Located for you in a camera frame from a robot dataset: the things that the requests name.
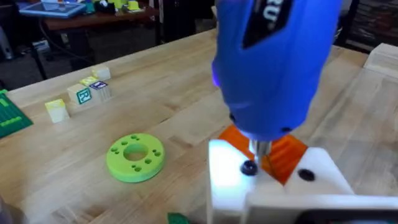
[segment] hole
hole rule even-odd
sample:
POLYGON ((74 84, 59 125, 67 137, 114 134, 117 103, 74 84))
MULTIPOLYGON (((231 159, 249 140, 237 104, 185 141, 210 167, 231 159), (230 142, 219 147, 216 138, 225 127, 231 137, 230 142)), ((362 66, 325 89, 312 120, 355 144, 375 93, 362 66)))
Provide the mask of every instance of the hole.
POLYGON ((236 119, 232 113, 229 113, 229 118, 231 119, 232 122, 235 123, 236 119))
POLYGON ((148 147, 139 143, 130 144, 125 148, 123 154, 127 160, 138 161, 146 157, 148 147))
POLYGON ((298 176, 301 177, 301 179, 312 182, 315 180, 315 174, 307 169, 300 169, 297 171, 298 176))
POLYGON ((287 132, 291 132, 292 129, 291 128, 282 128, 282 132, 287 133, 287 132))

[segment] wooden workbench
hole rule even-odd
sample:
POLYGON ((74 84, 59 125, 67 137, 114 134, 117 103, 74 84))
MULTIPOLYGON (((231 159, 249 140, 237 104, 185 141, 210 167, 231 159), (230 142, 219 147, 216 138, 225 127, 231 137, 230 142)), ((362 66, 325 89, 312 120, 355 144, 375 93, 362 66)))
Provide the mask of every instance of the wooden workbench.
MULTIPOLYGON (((52 124, 44 103, 86 68, 9 93, 33 126, 0 140, 0 194, 31 223, 166 223, 205 219, 207 144, 231 124, 211 80, 215 33, 107 62, 113 98, 52 124), (161 173, 140 184, 112 178, 105 153, 130 133, 164 143, 161 173)), ((367 55, 334 47, 306 123, 294 134, 330 152, 359 194, 398 195, 398 80, 361 67, 367 55)))

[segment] green 3d printed ring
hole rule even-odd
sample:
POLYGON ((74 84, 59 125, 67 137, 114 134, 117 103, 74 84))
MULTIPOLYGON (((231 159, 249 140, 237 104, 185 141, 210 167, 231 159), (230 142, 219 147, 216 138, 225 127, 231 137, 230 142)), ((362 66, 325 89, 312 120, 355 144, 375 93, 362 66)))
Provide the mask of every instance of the green 3d printed ring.
POLYGON ((106 154, 110 173, 123 182, 141 182, 155 176, 163 167, 165 151, 162 143, 149 134, 131 134, 117 140, 106 154), (146 154, 137 161, 126 159, 133 153, 146 154))

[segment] wooden block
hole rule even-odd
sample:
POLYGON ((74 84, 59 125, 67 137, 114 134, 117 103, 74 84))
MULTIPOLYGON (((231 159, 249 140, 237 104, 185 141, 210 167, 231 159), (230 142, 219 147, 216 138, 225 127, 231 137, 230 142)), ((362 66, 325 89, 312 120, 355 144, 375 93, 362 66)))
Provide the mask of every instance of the wooden block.
POLYGON ((109 68, 103 64, 95 65, 91 68, 93 76, 100 81, 105 81, 111 78, 109 68))
POLYGON ((94 82, 98 82, 98 79, 94 78, 94 77, 87 77, 87 78, 80 80, 80 83, 87 87, 90 86, 91 84, 93 84, 94 82))
POLYGON ((77 105, 81 105, 92 99, 90 89, 82 84, 76 84, 68 88, 70 101, 77 105))
POLYGON ((104 102, 111 98, 109 86, 105 82, 98 81, 91 84, 90 92, 93 96, 93 99, 97 102, 104 102))
POLYGON ((62 99, 47 102, 44 105, 49 112, 53 123, 58 123, 65 119, 69 119, 67 107, 62 99))
POLYGON ((398 78, 398 47, 380 44, 369 54, 364 68, 398 78))

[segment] green 3d printed part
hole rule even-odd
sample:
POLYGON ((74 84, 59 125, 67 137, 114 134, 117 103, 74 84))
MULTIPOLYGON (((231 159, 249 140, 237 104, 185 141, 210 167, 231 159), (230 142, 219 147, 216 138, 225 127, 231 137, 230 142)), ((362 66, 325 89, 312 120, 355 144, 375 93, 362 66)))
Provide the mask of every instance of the green 3d printed part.
POLYGON ((167 214, 167 221, 169 224, 189 224, 188 218, 179 213, 167 214))
POLYGON ((0 138, 30 126, 32 121, 0 91, 0 138))
POLYGON ((110 173, 123 182, 141 182, 155 176, 163 167, 165 151, 162 143, 149 134, 131 134, 117 140, 106 154, 110 173), (143 154, 138 160, 127 159, 143 154))

